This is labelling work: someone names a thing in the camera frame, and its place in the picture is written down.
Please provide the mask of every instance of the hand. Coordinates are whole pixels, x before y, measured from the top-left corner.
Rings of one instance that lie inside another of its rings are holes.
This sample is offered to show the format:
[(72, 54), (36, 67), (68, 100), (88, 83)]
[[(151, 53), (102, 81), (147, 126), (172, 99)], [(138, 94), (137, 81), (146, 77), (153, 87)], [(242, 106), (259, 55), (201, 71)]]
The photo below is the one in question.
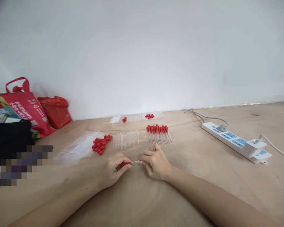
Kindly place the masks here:
[(131, 162), (131, 160), (129, 158), (124, 157), (120, 153), (117, 153), (114, 157), (108, 159), (107, 164), (101, 171), (99, 183), (99, 187), (101, 190), (112, 186), (127, 170), (132, 167), (128, 164), (117, 170), (117, 167), (122, 162)]
[(140, 163), (145, 166), (151, 178), (165, 180), (172, 170), (172, 166), (158, 144), (154, 146), (153, 150), (153, 152), (144, 151), (144, 155), (140, 157)]

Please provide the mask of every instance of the gray cable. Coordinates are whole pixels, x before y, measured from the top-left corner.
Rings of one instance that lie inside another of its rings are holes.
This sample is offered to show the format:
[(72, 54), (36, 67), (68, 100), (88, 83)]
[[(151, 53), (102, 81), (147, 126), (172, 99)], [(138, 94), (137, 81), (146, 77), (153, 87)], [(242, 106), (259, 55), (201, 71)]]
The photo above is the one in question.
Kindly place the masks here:
[(227, 121), (225, 121), (225, 120), (223, 120), (223, 119), (221, 119), (221, 118), (211, 118), (211, 117), (206, 117), (206, 116), (203, 116), (203, 115), (202, 115), (202, 114), (200, 114), (200, 113), (195, 112), (193, 109), (190, 109), (190, 110), (187, 110), (187, 111), (191, 111), (191, 112), (193, 112), (193, 113), (195, 113), (195, 114), (199, 114), (199, 115), (201, 115), (202, 117), (205, 117), (205, 118), (209, 118), (209, 119), (218, 119), (218, 120), (224, 121), (226, 124), (228, 124), (228, 123), (227, 123)]
[(191, 110), (187, 110), (187, 111), (192, 112), (194, 115), (196, 115), (196, 116), (198, 116), (199, 118), (201, 118), (201, 120), (203, 121), (203, 123), (205, 123), (203, 117), (197, 115), (194, 111), (191, 111)]
[(261, 138), (264, 137), (264, 139), (266, 139), (266, 141), (274, 148), (276, 149), (278, 152), (280, 152), (282, 155), (284, 155), (284, 153), (282, 151), (280, 151), (275, 145), (272, 144), (272, 142), (269, 141), (269, 139), (267, 139), (266, 136), (264, 136), (263, 134), (260, 135), (259, 140), (261, 140)]

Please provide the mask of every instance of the power strip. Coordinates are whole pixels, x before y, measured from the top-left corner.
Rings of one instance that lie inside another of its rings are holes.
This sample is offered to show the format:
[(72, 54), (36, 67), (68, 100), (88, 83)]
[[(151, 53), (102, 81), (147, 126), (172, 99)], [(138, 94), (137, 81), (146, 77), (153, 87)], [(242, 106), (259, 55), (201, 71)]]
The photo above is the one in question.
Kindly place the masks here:
[(247, 157), (241, 152), (242, 148), (246, 144), (246, 141), (244, 139), (236, 136), (229, 131), (221, 132), (217, 130), (216, 128), (219, 126), (212, 122), (203, 123), (201, 127), (255, 164), (261, 162), (262, 164), (266, 165), (268, 164), (267, 160), (272, 157), (272, 154), (268, 153), (265, 150), (257, 150), (251, 157)]

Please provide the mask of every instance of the bag handle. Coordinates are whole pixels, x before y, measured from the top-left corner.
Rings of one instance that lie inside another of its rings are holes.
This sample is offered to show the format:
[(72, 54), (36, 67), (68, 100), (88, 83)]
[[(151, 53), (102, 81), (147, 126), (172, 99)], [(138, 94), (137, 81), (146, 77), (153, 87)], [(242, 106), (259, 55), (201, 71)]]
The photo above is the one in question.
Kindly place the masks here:
[(17, 79), (14, 79), (14, 80), (8, 82), (8, 83), (5, 85), (6, 92), (7, 92), (7, 93), (11, 93), (11, 92), (9, 91), (9, 89), (7, 88), (7, 85), (9, 85), (9, 84), (11, 84), (11, 83), (13, 83), (13, 82), (16, 82), (16, 81), (18, 81), (18, 80), (22, 80), (22, 79), (25, 79), (25, 81), (24, 81), (23, 84), (22, 84), (23, 90), (24, 90), (25, 92), (30, 92), (30, 90), (29, 90), (29, 81), (28, 81), (28, 79), (26, 79), (25, 77), (19, 77), (19, 78), (17, 78)]

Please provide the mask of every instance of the red plastic bag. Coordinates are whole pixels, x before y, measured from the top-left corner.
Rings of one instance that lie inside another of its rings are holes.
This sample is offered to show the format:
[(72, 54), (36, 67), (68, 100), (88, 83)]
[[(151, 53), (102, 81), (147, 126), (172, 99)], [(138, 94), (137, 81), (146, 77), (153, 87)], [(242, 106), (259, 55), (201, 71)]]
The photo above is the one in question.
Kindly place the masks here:
[(37, 99), (54, 128), (62, 128), (72, 121), (67, 111), (68, 102), (66, 99), (59, 96), (55, 96), (54, 98), (39, 97)]
[[(17, 91), (18, 93), (10, 93), (7, 85), (22, 79), (25, 79), (22, 87), (20, 88), (16, 86), (13, 88), (13, 91)], [(7, 83), (5, 88), (7, 93), (0, 94), (0, 96), (2, 96), (4, 100), (6, 100), (7, 104), (9, 104), (14, 109), (14, 111), (21, 119), (27, 119), (31, 121), (33, 139), (46, 137), (47, 135), (55, 131), (55, 129), (50, 127), (45, 112), (42, 109), (37, 98), (32, 92), (30, 92), (28, 79), (26, 79), (25, 77), (14, 79), (11, 82)]]

